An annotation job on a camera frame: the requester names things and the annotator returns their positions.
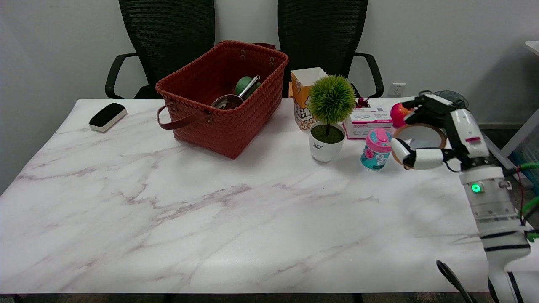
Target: black mesh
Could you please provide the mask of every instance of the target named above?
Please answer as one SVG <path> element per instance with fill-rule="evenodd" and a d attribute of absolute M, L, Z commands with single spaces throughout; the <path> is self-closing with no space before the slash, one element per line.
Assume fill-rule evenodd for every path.
<path fill-rule="evenodd" d="M 367 0 L 278 0 L 277 12 L 289 71 L 319 66 L 328 74 L 348 76 Z"/>
<path fill-rule="evenodd" d="M 213 0 L 120 0 L 120 9 L 151 87 L 215 44 Z"/>

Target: marble table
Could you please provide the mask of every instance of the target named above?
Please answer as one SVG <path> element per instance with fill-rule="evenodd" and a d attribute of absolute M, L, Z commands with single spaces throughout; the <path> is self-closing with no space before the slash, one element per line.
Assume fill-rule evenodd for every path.
<path fill-rule="evenodd" d="M 390 159 L 369 171 L 362 140 L 317 163 L 289 99 L 234 161 L 160 129 L 163 100 L 116 100 L 129 114 L 90 130 L 111 102 L 77 101 L 0 197 L 0 292 L 455 291 L 438 259 L 487 291 L 482 246 L 461 239 L 477 232 L 467 199 L 445 167 Z M 538 267 L 532 250 L 512 269 Z"/>

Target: wall baseboard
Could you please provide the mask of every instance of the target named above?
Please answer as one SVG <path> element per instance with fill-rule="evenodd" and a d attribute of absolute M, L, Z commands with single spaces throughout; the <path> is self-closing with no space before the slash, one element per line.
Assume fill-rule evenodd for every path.
<path fill-rule="evenodd" d="M 479 129 L 520 129 L 520 123 L 479 123 Z"/>

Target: white wall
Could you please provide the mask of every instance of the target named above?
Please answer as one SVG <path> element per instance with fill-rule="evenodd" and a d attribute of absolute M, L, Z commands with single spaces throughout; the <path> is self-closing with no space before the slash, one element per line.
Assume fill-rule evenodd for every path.
<path fill-rule="evenodd" d="M 216 0 L 216 40 L 278 45 L 276 0 Z M 371 0 L 359 51 L 373 54 L 386 88 L 452 89 L 479 122 L 522 122 L 537 107 L 538 0 Z M 0 1 L 0 192 L 49 139 L 79 98 L 105 98 L 117 54 L 133 51 L 116 0 Z M 374 90 L 354 59 L 350 80 Z M 128 58 L 116 92 L 145 84 Z"/>

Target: red apple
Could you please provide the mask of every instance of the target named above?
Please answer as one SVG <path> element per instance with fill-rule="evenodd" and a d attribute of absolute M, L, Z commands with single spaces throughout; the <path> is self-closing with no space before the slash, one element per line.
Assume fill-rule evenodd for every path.
<path fill-rule="evenodd" d="M 402 104 L 402 102 L 399 102 L 391 108 L 391 111 L 389 112 L 389 115 L 393 119 L 393 126 L 395 128 L 403 127 L 406 125 L 406 122 L 404 122 L 404 117 L 411 113 L 412 111 L 405 108 Z"/>

